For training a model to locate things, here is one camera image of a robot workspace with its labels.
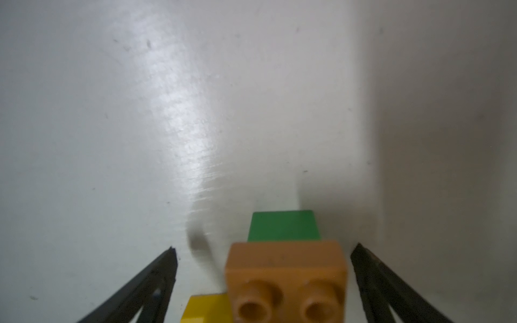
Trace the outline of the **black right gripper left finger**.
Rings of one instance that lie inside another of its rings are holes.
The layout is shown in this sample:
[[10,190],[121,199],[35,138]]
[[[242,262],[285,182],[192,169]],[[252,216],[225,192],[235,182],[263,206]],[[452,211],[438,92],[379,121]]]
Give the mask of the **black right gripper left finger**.
[[164,322],[176,282],[178,258],[170,247],[80,321]]

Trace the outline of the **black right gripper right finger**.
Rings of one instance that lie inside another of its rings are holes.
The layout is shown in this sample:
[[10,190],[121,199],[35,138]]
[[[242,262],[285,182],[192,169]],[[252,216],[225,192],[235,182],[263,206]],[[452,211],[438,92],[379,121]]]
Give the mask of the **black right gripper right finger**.
[[392,310],[402,322],[452,323],[362,244],[351,262],[368,323],[394,322]]

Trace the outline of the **green lego cube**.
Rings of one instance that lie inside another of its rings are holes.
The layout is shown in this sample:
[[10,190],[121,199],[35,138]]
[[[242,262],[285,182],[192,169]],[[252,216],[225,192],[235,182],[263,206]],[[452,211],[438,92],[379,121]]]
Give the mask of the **green lego cube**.
[[254,212],[247,242],[320,240],[311,210]]

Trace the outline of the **brown orange lego stack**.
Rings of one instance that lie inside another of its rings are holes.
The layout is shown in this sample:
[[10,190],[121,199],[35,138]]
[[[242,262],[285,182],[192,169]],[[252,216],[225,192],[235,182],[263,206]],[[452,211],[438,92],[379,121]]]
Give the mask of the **brown orange lego stack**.
[[343,322],[347,261],[338,242],[239,242],[225,279],[234,322]]

